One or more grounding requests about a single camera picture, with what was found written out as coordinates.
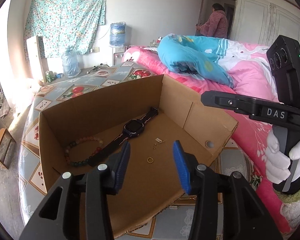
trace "gold ring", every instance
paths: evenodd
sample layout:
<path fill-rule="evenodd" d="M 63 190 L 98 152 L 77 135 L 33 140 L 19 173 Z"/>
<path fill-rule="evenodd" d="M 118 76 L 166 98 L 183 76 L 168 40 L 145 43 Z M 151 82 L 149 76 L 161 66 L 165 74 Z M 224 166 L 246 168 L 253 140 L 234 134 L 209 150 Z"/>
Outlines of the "gold ring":
<path fill-rule="evenodd" d="M 149 157 L 149 158 L 147 159 L 147 162 L 148 162 L 148 163 L 153 163 L 154 160 L 153 160 L 153 158 Z"/>

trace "screw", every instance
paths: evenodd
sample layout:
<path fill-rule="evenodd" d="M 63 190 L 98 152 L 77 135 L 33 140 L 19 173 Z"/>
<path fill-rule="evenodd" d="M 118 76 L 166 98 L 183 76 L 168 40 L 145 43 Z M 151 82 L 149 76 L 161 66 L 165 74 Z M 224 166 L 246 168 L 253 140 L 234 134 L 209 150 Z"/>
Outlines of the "screw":
<path fill-rule="evenodd" d="M 207 169 L 207 166 L 204 165 L 204 164 L 199 164 L 199 165 L 197 166 L 197 169 L 198 169 L 199 171 L 205 171 L 205 170 Z"/>
<path fill-rule="evenodd" d="M 240 179 L 241 178 L 241 173 L 238 171 L 234 171 L 234 173 L 232 174 L 236 179 Z"/>
<path fill-rule="evenodd" d="M 107 164 L 102 163 L 102 164 L 99 164 L 99 165 L 98 165 L 98 170 L 99 170 L 99 171 L 104 171 L 104 170 L 106 170 L 107 168 L 108 168 Z"/>
<path fill-rule="evenodd" d="M 63 179 L 69 179 L 71 177 L 71 173 L 69 171 L 62 174 Z"/>

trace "floral curtain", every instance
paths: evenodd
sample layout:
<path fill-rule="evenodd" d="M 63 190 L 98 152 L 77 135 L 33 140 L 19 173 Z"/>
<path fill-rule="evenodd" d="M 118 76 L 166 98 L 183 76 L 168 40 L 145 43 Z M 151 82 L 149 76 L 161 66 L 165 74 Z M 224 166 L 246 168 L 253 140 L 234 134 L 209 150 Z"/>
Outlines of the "floral curtain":
<path fill-rule="evenodd" d="M 35 35 L 42 37 L 41 58 L 60 57 L 67 47 L 87 53 L 105 14 L 106 0 L 32 0 L 24 33 L 26 59 L 26 40 Z"/>

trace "woman's hand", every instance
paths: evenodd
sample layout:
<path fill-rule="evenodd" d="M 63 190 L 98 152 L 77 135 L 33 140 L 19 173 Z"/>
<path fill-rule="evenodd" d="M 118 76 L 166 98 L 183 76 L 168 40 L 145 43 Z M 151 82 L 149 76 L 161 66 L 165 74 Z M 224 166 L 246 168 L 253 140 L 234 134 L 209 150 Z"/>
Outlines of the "woman's hand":
<path fill-rule="evenodd" d="M 279 184 L 286 180 L 290 176 L 288 170 L 290 160 L 299 160 L 292 181 L 300 177 L 300 141 L 291 149 L 287 157 L 280 152 L 279 141 L 271 130 L 267 137 L 266 156 L 266 175 L 269 181 Z"/>

